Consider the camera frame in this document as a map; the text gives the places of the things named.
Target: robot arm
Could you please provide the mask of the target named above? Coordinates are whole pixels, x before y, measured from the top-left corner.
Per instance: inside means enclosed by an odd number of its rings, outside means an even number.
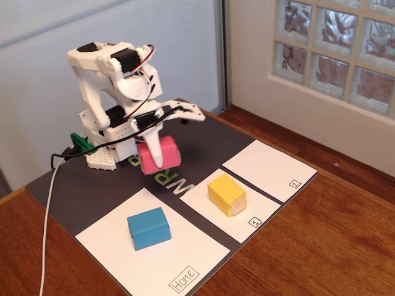
[[[80,81],[84,101],[88,104],[88,109],[95,122],[95,124],[84,125],[90,141],[103,143],[99,129],[107,131],[104,133],[105,137],[110,134],[109,129],[114,125],[102,108],[101,91],[109,93],[121,106],[125,119],[134,132],[149,126],[150,122],[152,123],[162,116],[165,106],[174,108],[181,105],[184,108],[184,110],[177,110],[166,120],[185,118],[203,121],[205,119],[196,105],[175,101],[161,104],[154,100],[155,97],[162,94],[162,88],[156,69],[146,63],[153,52],[153,46],[135,48],[130,43],[122,42],[118,44],[90,43],[67,53],[68,60]],[[162,127],[163,123],[159,123],[141,134],[158,169],[163,165],[158,135]],[[106,140],[107,142],[113,141],[110,137]],[[125,156],[131,156],[134,150],[128,151],[129,153],[123,153],[122,157],[118,155],[117,160],[121,161],[125,159]]]

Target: wooden table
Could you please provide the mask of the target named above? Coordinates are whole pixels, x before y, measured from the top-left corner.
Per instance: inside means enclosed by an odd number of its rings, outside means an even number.
[[[311,166],[319,175],[195,295],[395,295],[395,205]],[[43,221],[24,189],[0,200],[0,295],[38,295]],[[46,258],[45,295],[125,295],[52,218]]]

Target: white cable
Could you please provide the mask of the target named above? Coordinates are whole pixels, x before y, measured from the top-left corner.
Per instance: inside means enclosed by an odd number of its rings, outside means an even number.
[[[49,185],[49,192],[48,192],[48,200],[47,200],[47,207],[45,210],[45,218],[44,218],[44,234],[43,234],[43,265],[41,267],[41,285],[39,288],[39,296],[43,296],[44,292],[44,279],[45,279],[45,245],[47,241],[47,225],[48,225],[48,214],[49,214],[49,204],[51,202],[51,197],[52,197],[52,188],[54,187],[54,180],[55,176],[57,173],[57,170],[59,169],[60,165],[64,161],[64,158],[60,160],[60,162],[57,164],[54,173],[52,175],[51,179],[51,185]]]

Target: glass block window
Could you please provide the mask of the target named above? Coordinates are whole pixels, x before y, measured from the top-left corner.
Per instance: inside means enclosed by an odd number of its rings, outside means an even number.
[[[312,6],[308,4],[286,0],[277,1],[277,34],[307,43],[311,10]]]
[[[314,44],[350,56],[357,19],[356,15],[320,8],[315,26]]]
[[[395,0],[368,0],[368,9],[394,17]]]
[[[394,119],[395,0],[276,0],[273,74]]]
[[[313,54],[309,86],[339,99],[346,86],[349,64],[320,54]]]
[[[275,45],[274,74],[303,83],[307,51],[280,42]]]
[[[329,3],[336,3],[342,6],[352,7],[352,8],[359,8],[360,7],[360,0],[320,0],[321,2],[329,2]]]

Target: white robotic arm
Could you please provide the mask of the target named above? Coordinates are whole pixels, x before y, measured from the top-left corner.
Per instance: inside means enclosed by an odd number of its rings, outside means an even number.
[[[83,99],[88,104],[88,110],[80,114],[81,121],[89,141],[95,146],[124,138],[147,127],[164,114],[163,107],[166,105],[171,108],[181,105],[184,108],[177,110],[166,120],[205,119],[196,105],[175,101],[161,104],[154,100],[162,94],[162,88],[156,69],[146,63],[153,52],[153,46],[135,48],[132,44],[124,42],[95,42],[67,53],[68,60],[79,79]],[[122,111],[118,112],[117,117],[111,118],[110,114],[114,112],[102,108],[101,91],[110,94],[121,107],[117,109]],[[141,133],[158,168],[162,168],[163,165],[158,135],[162,127],[161,122]],[[116,162],[137,153],[134,139],[120,142],[110,148]]]

